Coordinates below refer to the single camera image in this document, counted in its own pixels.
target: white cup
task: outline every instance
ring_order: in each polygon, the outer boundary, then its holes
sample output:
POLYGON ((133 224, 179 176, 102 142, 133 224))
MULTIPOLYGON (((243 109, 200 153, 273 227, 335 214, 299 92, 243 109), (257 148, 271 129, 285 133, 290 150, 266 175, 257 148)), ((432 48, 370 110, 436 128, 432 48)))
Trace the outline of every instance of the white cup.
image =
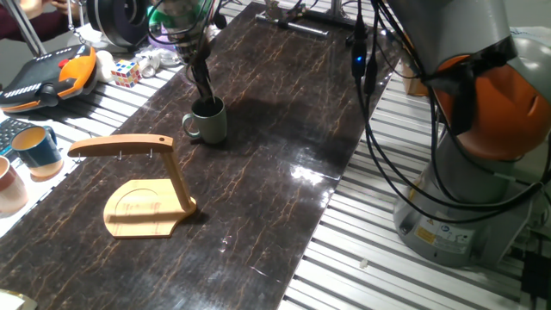
POLYGON ((0 156, 0 213, 14 213, 28 201, 21 177, 6 157, 0 156))

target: red sleeve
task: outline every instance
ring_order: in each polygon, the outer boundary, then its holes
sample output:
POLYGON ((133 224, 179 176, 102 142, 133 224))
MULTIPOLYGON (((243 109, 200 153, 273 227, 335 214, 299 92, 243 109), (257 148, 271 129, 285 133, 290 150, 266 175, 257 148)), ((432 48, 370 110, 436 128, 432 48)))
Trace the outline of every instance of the red sleeve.
MULTIPOLYGON (((24 41, 17 22, 9 15, 8 11, 0 5, 0 40, 10 39, 24 41)), ((34 31, 41 41, 47 41, 69 31, 67 16, 58 11, 44 13, 31 20, 34 31)))

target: keyboard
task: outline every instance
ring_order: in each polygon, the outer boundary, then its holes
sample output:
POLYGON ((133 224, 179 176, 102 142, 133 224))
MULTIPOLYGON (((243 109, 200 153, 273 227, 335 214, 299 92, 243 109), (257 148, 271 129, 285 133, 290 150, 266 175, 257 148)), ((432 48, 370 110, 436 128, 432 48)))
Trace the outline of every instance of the keyboard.
POLYGON ((14 161, 14 159, 17 158, 17 153, 14 152, 9 145, 11 138, 13 138, 16 133, 31 126, 33 126, 33 124, 12 118, 0 123, 0 156, 8 158, 10 162, 14 161))

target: gray mug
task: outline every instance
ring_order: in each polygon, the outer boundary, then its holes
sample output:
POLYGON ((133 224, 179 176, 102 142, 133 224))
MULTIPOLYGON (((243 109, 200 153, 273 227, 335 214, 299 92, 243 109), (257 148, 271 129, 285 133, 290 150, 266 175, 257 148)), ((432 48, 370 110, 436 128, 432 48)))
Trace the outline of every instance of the gray mug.
POLYGON ((206 101, 199 99, 191 105, 191 112, 182 119, 183 131, 191 138, 202 138, 210 144, 216 144, 226 138, 226 106, 222 99, 215 97, 206 101), (191 133, 186 126, 187 120, 194 120, 199 131, 191 133))

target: warning label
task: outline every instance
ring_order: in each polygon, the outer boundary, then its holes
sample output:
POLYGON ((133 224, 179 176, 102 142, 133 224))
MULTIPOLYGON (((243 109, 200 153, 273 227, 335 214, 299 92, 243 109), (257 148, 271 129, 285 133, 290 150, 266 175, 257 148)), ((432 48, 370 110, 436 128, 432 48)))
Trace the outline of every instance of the warning label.
POLYGON ((473 238, 474 230, 462 229, 423 217, 418 225, 415 235, 423 241, 435 247, 463 254, 473 238))

